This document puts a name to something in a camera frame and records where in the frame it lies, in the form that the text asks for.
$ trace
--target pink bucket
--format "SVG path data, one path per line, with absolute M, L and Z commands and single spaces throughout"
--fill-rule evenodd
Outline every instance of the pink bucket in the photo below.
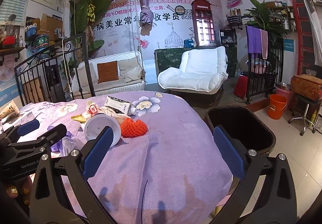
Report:
M 283 90 L 283 89 L 280 89 L 280 88 L 278 88 L 276 86 L 275 86 L 275 89 L 276 89 L 276 94 L 277 95 L 281 95 L 283 97 L 286 97 L 287 103 L 286 103 L 286 106 L 285 106 L 284 110 L 288 110 L 289 109 L 290 100 L 291 100 L 291 98 L 293 96 L 293 91 Z

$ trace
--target green banana bunch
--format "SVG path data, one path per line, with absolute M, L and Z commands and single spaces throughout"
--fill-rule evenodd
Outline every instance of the green banana bunch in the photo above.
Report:
M 95 21 L 95 13 L 94 13 L 95 6 L 93 4 L 89 4 L 87 8 L 87 16 L 90 18 L 91 22 Z

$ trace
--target qr code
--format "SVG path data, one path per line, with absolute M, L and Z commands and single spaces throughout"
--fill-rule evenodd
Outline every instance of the qr code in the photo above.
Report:
M 192 9 L 186 9 L 184 15 L 181 16 L 182 20 L 192 20 Z

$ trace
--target orange bucket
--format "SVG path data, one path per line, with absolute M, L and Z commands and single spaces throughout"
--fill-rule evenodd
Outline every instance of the orange bucket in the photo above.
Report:
M 272 119 L 280 119 L 284 108 L 287 105 L 287 98 L 281 95 L 272 94 L 269 96 L 268 115 Z

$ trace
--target stool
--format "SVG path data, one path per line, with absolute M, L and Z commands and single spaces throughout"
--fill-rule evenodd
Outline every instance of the stool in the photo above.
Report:
M 306 108 L 305 108 L 305 112 L 304 112 L 304 115 L 303 117 L 300 117 L 300 118 L 291 118 L 289 119 L 288 123 L 291 124 L 292 121 L 294 119 L 302 119 L 303 120 L 303 129 L 301 130 L 300 132 L 300 135 L 303 136 L 304 135 L 304 132 L 305 132 L 305 129 L 306 129 L 306 122 L 308 123 L 311 123 L 313 125 L 313 128 L 312 128 L 312 133 L 314 134 L 315 133 L 315 127 L 314 127 L 314 123 L 312 121 L 310 121 L 309 119 L 306 118 L 306 114 L 308 113 L 308 109 L 309 109 L 309 105 L 316 105 L 320 102 L 320 100 L 316 100 L 316 101 L 313 101 L 311 99 L 308 99 L 306 97 L 303 97 L 302 95 L 299 95 L 299 94 L 296 94 L 296 96 L 302 100 L 304 103 L 306 103 Z

